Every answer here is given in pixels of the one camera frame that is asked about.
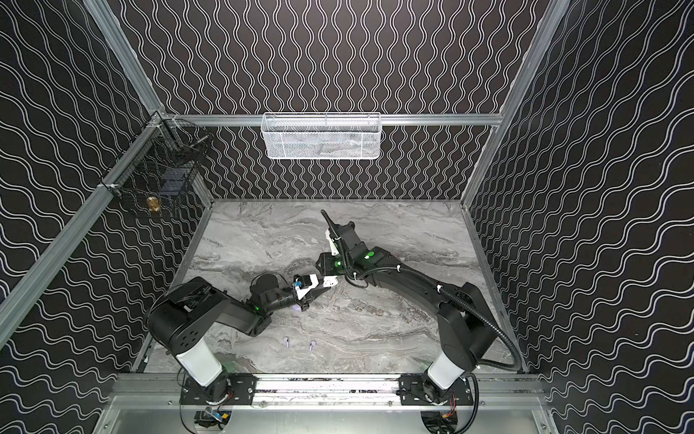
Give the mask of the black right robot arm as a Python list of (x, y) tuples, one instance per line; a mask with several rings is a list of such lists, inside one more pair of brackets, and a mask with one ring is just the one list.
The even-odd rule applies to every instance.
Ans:
[(325, 253), (316, 262), (323, 275), (391, 290), (437, 320), (441, 350), (423, 374), (428, 387), (447, 391), (479, 366), (522, 371), (519, 350), (495, 320), (477, 286), (436, 280), (381, 247), (368, 247), (353, 222), (337, 224), (325, 210), (321, 215), (327, 223), (331, 249), (336, 252), (334, 257)]

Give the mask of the white earbud charging case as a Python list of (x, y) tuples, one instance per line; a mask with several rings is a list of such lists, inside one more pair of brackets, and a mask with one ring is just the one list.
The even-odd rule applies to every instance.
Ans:
[(339, 283), (338, 277), (337, 276), (325, 276), (323, 278), (323, 287), (324, 288), (332, 288), (337, 286)]

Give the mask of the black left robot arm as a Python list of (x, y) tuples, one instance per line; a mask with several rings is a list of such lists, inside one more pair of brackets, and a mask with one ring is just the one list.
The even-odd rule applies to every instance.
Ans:
[(204, 278), (192, 278), (170, 290), (151, 308), (147, 323), (155, 341), (172, 354), (193, 381), (203, 389), (222, 387), (225, 368), (204, 342), (211, 326), (220, 324), (257, 336), (271, 323), (274, 312), (310, 304), (338, 283), (336, 276), (297, 275), (286, 281), (277, 274), (256, 276), (249, 298), (241, 301), (216, 289)]

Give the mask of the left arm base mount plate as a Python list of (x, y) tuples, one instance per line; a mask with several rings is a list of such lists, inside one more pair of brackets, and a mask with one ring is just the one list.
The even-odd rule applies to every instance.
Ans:
[(253, 374), (222, 373), (208, 386), (201, 386), (195, 379), (187, 378), (180, 394), (182, 405), (251, 405), (258, 377)]

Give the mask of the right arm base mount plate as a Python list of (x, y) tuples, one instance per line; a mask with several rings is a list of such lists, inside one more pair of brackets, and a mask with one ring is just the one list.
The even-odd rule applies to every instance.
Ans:
[(403, 374), (396, 395), (403, 406), (465, 406), (475, 402), (475, 386), (460, 377), (448, 389), (441, 389), (424, 374)]

